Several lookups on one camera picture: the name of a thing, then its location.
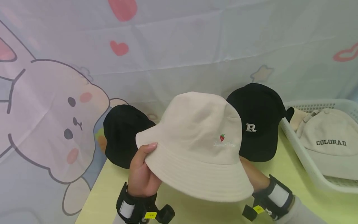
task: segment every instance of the star print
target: star print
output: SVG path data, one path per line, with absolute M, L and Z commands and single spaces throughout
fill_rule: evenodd
M 269 68 L 267 65 L 262 65 L 257 72 L 250 75 L 252 83 L 266 82 L 269 76 L 274 72 L 273 68 Z

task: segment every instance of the strawberry embroidery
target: strawberry embroidery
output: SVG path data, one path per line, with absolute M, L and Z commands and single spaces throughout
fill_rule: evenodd
M 220 136 L 220 141 L 224 141 L 224 138 L 225 138 L 224 135 L 225 135 L 225 134 L 221 134 L 221 136 Z

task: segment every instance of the yellow label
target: yellow label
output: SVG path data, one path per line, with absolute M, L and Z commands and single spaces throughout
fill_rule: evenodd
M 156 217 L 156 212 L 152 211 L 152 212 L 147 212 L 144 216 L 145 219 L 155 219 Z
M 256 205 L 255 207 L 253 207 L 253 209 L 258 213 L 258 214 L 260 214 L 260 213 L 263 213 L 265 210 L 261 207 L 261 206 L 259 206 L 259 205 Z

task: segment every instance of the white plastic basket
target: white plastic basket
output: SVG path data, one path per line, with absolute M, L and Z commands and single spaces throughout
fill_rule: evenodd
M 345 99 L 321 99 L 321 100 L 298 100 L 285 103 L 286 109 L 295 107 L 305 112 L 312 112 L 313 110 L 321 110 L 324 108 L 338 109 L 346 112 L 350 117 L 358 123 L 358 104 Z M 307 150 L 303 147 L 296 133 L 291 128 L 291 125 L 286 118 L 281 120 L 281 127 L 284 130 L 287 138 L 291 142 L 298 158 L 303 167 L 312 179 L 313 183 L 322 190 L 335 190 L 344 193 L 358 194 L 358 181 L 340 179 L 335 177 L 323 176 L 317 168 L 314 161 L 309 156 Z

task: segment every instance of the yellow table surface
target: yellow table surface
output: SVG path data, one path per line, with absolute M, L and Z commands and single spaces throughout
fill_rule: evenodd
M 283 131 L 275 157 L 265 163 L 255 163 L 266 175 L 271 174 L 288 186 L 295 195 L 327 223 L 358 223 L 358 194 L 325 192 L 317 189 L 296 156 Z M 116 216 L 116 201 L 128 170 L 106 161 L 76 224 L 112 224 Z M 169 204 L 175 211 L 170 224 L 251 223 L 241 214 L 245 204 L 252 205 L 253 198 L 238 203 L 217 203 L 195 199 L 162 184 L 156 201 L 161 209 Z M 272 223 L 266 213 L 258 215 L 253 223 Z

